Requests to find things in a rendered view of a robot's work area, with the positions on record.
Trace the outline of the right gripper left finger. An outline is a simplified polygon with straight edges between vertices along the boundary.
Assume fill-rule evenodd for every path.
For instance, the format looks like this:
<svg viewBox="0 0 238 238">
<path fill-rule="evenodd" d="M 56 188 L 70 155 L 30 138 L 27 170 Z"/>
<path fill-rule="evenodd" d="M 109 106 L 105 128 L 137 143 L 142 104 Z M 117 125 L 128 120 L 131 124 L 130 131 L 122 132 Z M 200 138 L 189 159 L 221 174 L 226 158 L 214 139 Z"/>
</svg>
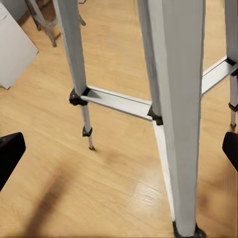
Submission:
<svg viewBox="0 0 238 238">
<path fill-rule="evenodd" d="M 26 150 L 22 132 L 0 137 L 0 191 Z"/>
</svg>

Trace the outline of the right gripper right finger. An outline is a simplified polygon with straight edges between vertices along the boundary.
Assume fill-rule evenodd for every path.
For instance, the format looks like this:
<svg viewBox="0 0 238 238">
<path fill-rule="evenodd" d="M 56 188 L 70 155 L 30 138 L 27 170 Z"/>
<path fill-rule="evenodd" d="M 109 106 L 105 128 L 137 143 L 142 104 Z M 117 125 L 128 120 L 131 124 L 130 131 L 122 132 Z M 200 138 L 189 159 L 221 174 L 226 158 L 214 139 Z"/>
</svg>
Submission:
<svg viewBox="0 0 238 238">
<path fill-rule="evenodd" d="M 238 133 L 227 132 L 222 149 L 238 172 Z"/>
</svg>

